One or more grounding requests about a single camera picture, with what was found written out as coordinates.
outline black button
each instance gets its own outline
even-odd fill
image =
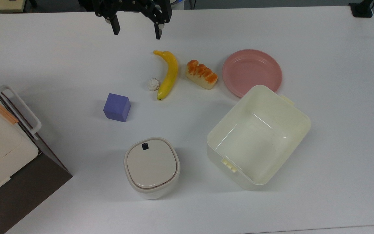
[[[149,147],[148,147],[148,143],[143,143],[143,144],[142,144],[142,149],[143,149],[143,150],[148,150],[148,148],[149,148]]]

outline bread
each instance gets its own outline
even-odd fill
[[[187,63],[186,76],[205,89],[212,89],[217,82],[217,74],[197,60]]]

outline table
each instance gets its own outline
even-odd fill
[[[141,14],[120,12],[121,31],[90,12],[0,15],[0,85],[40,118],[40,135],[74,177],[9,233],[254,233],[374,225],[374,18],[348,6],[174,11],[156,40]],[[312,127],[259,191],[243,191],[206,157],[206,136],[239,98],[221,80],[203,90],[180,76],[159,102],[155,49],[221,74],[240,49],[282,68],[278,90]],[[128,96],[126,123],[102,112],[108,93]],[[168,139],[181,162],[174,192],[139,197],[126,150]]]
[[[371,233],[374,234],[374,226],[275,232],[275,234],[371,234]]]
[[[22,12],[26,0],[0,0],[0,12]]]

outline garlic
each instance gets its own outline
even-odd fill
[[[156,91],[160,87],[160,82],[156,78],[152,78],[148,81],[148,89],[150,91]]]

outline white canister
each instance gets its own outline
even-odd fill
[[[132,188],[143,198],[152,200],[174,188],[180,175],[180,161],[166,139],[153,137],[128,149],[125,171]]]

